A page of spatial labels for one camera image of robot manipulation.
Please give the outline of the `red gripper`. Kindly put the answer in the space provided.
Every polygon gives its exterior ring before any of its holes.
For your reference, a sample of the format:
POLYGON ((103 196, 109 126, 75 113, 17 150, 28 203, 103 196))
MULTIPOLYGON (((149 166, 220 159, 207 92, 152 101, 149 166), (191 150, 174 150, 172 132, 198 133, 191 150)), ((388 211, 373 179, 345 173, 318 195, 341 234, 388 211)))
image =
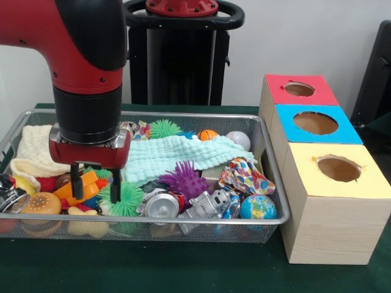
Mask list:
POLYGON ((83 182, 79 174, 79 164, 99 165, 112 169, 110 186, 111 203, 121 200, 120 169, 128 159, 131 143, 131 130, 127 124, 121 124, 116 138, 100 145, 74 144, 64 140, 59 125, 55 124, 49 132, 49 153, 54 162, 70 166, 72 196, 82 200, 83 182))

